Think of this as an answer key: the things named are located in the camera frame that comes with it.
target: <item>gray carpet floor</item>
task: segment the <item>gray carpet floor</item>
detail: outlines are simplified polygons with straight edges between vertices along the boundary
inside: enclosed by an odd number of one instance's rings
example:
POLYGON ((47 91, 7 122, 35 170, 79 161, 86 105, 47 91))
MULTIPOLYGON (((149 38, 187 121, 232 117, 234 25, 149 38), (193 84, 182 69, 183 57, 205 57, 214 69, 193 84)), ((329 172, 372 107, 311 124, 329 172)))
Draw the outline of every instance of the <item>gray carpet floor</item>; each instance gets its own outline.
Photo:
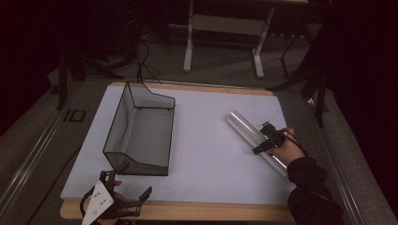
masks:
MULTIPOLYGON (((147 36, 143 42, 148 46, 148 57, 143 67, 143 77, 156 77, 163 82, 202 83, 212 85, 249 87, 264 89, 286 81, 279 57, 288 44, 284 37, 268 37, 261 53, 263 69, 266 78, 259 80, 255 77, 251 47, 256 44, 252 37, 226 36, 212 39, 214 35, 197 33, 194 39, 191 72, 182 71, 186 33, 184 30, 171 32, 168 41, 159 40, 156 36, 147 36)), ((288 71, 293 72, 299 65, 302 57, 308 50, 304 39, 299 38, 286 56, 288 71)), ((140 46, 140 55, 145 57, 146 47, 140 46)), ((135 81, 138 67, 131 64, 120 68, 116 74, 125 77, 124 81, 135 81)), ((57 111, 57 95, 45 94, 4 136, 0 139, 0 190, 5 191, 15 172, 35 149, 40 136, 54 118, 60 118, 51 133, 51 139, 45 142, 44 153, 32 171, 21 193, 12 204, 3 224, 81 224, 80 220, 66 220, 59 216, 62 200, 59 198, 62 188, 73 166, 74 153, 84 142, 96 110, 100 104, 106 86, 115 80, 101 77, 93 70, 84 82, 75 82, 69 78, 69 102, 64 111, 57 111), (82 123, 62 121, 66 110, 82 110, 87 114, 82 123)), ((57 70, 49 77, 56 84, 57 70)), ((286 94, 297 94, 302 83, 286 90, 286 94)), ((360 221, 352 220, 349 214, 345 215, 347 224, 398 224, 391 212, 377 183, 375 182, 360 148, 349 126, 342 116, 332 92, 327 92, 326 104, 328 111, 324 113, 325 127, 320 132, 325 134, 330 143, 333 154, 340 165, 346 185, 359 208, 360 221)), ((294 111, 295 104, 290 105, 294 111)), ((302 129, 299 139, 304 145, 315 144, 311 139, 312 130, 301 124, 299 118, 292 115, 286 118, 288 125, 302 129)), ((328 168, 325 154, 318 156, 321 163, 328 168)), ((340 197, 339 186, 334 179, 328 182, 336 201, 344 204, 340 197)), ((144 222, 137 224, 175 224, 176 222, 144 222)), ((204 222, 179 222, 179 224, 204 224, 204 222)), ((249 224, 294 224, 285 222, 250 222, 249 224)), ((244 224, 244 222, 225 222, 214 224, 244 224)))

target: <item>person's arm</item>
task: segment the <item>person's arm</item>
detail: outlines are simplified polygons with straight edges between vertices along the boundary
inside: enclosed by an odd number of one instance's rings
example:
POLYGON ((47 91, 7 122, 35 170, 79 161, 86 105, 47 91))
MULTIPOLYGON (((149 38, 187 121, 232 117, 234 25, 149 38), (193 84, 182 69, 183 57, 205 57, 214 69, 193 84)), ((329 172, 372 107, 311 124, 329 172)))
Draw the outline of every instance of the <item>person's arm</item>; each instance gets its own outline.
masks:
POLYGON ((317 166, 313 158, 304 155, 293 136, 292 128, 283 131, 288 133, 283 146, 269 149, 268 153, 287 166, 289 181, 297 185, 287 202, 293 218, 298 225, 344 224, 343 211, 332 200, 330 190, 325 185, 328 173, 317 166))

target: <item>plastic wrap roll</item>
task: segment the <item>plastic wrap roll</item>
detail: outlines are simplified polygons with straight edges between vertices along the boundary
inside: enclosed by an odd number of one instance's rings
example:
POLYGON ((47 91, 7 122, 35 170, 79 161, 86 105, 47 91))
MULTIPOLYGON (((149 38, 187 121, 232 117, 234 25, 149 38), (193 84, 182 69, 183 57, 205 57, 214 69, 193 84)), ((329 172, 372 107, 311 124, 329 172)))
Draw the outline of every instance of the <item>plastic wrap roll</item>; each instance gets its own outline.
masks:
MULTIPOLYGON (((226 120, 252 146, 252 148, 257 147, 267 140, 267 137, 249 123, 238 111, 233 111, 228 114, 226 120)), ((286 166, 276 157, 272 157, 265 152, 260 153, 260 155, 283 177, 287 176, 286 166)))

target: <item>black sleeve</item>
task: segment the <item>black sleeve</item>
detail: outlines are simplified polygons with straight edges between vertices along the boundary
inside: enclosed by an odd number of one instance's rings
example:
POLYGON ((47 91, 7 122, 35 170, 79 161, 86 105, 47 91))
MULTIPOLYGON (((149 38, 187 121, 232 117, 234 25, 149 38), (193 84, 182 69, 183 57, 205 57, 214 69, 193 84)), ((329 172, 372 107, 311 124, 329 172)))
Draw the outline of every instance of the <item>black sleeve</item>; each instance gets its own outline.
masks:
POLYGON ((288 199, 289 210, 298 225, 344 224, 343 210, 332 200, 325 182, 328 173, 311 157, 292 161, 287 167, 290 182, 297 185, 288 199))

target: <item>power cord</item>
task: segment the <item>power cord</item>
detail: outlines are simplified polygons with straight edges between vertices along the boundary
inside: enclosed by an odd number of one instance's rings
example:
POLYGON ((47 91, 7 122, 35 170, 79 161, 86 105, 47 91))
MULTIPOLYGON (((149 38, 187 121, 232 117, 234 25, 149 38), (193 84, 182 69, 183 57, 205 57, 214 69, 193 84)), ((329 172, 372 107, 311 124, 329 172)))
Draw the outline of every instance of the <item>power cord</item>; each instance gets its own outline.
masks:
POLYGON ((76 149, 73 154, 68 158, 68 160, 65 162, 65 164, 62 166, 61 170, 58 172, 58 175, 56 176, 56 178, 53 180, 53 183, 51 184, 49 190, 47 191, 47 193, 44 195, 44 198, 41 200, 40 204, 38 205, 38 207, 36 207, 35 212, 33 212, 33 214, 30 216, 29 220, 26 222, 26 225, 29 225, 32 220, 35 218, 36 214, 38 213, 38 210, 40 210, 41 206, 43 206, 43 204, 46 202, 47 198, 50 196, 51 191, 53 190, 56 182, 58 181, 59 177, 61 176, 62 172, 65 170, 65 168, 67 168, 67 166, 69 165, 69 163, 71 162, 71 160, 77 155, 77 153, 80 152, 80 150, 82 149, 82 147, 79 147, 78 149, 76 149))

